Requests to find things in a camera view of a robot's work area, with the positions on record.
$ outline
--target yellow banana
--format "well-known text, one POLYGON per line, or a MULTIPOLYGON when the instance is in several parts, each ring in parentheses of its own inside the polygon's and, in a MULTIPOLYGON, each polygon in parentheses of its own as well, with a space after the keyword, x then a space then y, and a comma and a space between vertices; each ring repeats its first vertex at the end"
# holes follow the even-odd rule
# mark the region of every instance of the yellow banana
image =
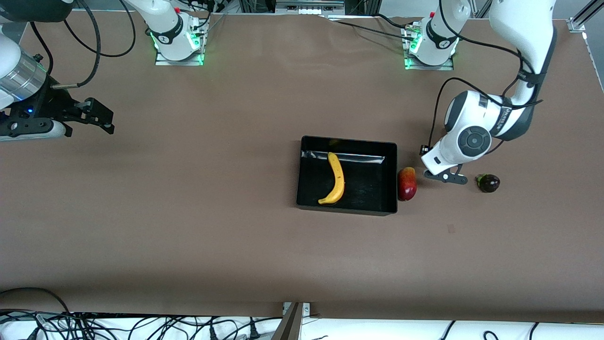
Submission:
POLYGON ((332 166, 333 176, 336 179, 336 184, 333 186, 332 191, 325 197, 319 200, 319 204, 330 204, 336 203, 344 195, 344 173, 342 172, 342 165, 339 163, 338 156, 332 152, 327 154, 329 165, 332 166))

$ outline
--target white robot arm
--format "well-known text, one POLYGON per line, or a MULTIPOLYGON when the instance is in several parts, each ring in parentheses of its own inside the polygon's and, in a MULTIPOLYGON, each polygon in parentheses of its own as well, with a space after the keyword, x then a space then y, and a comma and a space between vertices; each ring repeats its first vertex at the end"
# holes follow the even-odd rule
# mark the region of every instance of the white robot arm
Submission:
MULTIPOLYGON (((447 135, 422 156, 422 161, 428 168, 426 177, 465 184, 465 180, 453 180, 452 177, 458 177, 451 176, 448 169, 485 155, 493 137, 508 141, 520 137, 528 130, 534 110, 531 103, 535 102, 539 94, 556 44, 556 30, 552 24, 555 2, 556 0, 493 2, 489 18, 491 27, 516 47, 528 63, 522 63, 516 92, 511 98, 492 94, 486 97, 476 91, 465 91, 451 102, 445 116, 447 135)), ((467 1, 446 0, 446 3, 454 4, 448 7, 449 10, 461 15, 467 1)), ((448 18, 453 16, 445 15, 447 23, 448 18)), ((441 38, 455 37, 446 27, 445 30, 448 33, 441 31, 441 38)), ((423 42, 417 53, 418 58, 423 55, 421 48, 435 49, 437 44, 438 41, 430 44, 423 42)), ((435 62, 444 62, 450 52, 436 55, 439 58, 435 58, 435 62)))
MULTIPOLYGON (((158 51, 169 60, 182 60, 200 49, 199 19, 176 11, 169 0, 125 0, 150 28, 158 51)), ((58 89, 44 67, 2 34, 6 22, 60 22, 74 0, 0 0, 0 142, 70 136, 65 122, 93 124, 112 134, 113 112, 93 98, 73 100, 58 89)))

